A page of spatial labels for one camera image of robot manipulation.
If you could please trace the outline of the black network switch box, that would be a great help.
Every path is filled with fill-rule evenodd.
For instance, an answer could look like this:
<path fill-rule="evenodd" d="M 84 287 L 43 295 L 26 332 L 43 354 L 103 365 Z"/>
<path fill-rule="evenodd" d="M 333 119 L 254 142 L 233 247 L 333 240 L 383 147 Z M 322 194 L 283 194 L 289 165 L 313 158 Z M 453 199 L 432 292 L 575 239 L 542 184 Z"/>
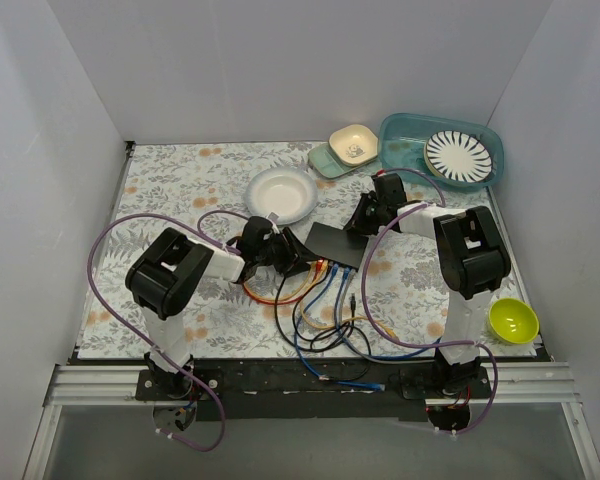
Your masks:
<path fill-rule="evenodd" d="M 305 247 L 320 258 L 359 270 L 368 238 L 363 235 L 315 222 L 304 242 Z"/>

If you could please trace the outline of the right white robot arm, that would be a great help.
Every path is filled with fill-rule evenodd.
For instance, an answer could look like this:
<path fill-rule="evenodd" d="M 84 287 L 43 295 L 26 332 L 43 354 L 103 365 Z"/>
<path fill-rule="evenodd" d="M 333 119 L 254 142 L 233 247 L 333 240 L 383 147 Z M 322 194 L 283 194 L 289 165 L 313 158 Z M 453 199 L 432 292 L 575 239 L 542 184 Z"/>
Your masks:
<path fill-rule="evenodd" d="M 437 344 L 414 344 L 416 350 L 435 351 L 431 384 L 444 397 L 455 397 L 479 377 L 482 324 L 494 294 L 510 274 L 511 259 L 491 210 L 466 210 L 440 201 L 409 201 L 397 169 L 372 176 L 374 189 L 361 195 L 345 225 L 351 233 L 372 236 L 371 250 L 362 264 L 361 296 L 367 304 L 369 265 L 383 238 L 391 231 L 413 234 L 436 242 L 440 271 L 449 290 L 448 316 Z"/>

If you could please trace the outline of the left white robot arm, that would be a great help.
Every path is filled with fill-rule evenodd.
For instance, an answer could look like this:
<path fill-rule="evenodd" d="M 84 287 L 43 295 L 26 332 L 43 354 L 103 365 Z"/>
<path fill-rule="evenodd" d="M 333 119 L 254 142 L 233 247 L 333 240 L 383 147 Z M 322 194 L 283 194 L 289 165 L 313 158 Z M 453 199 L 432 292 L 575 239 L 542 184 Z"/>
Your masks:
<path fill-rule="evenodd" d="M 243 284 L 260 267 L 272 266 L 283 276 L 294 276 L 318 260 L 289 228 L 278 229 L 264 217 L 249 218 L 229 245 L 238 252 L 193 241 L 169 227 L 127 273 L 126 288 L 141 308 L 153 342 L 145 355 L 151 381 L 170 399 L 183 399 L 192 390 L 193 377 L 183 369 L 192 356 L 182 312 L 203 278 Z"/>

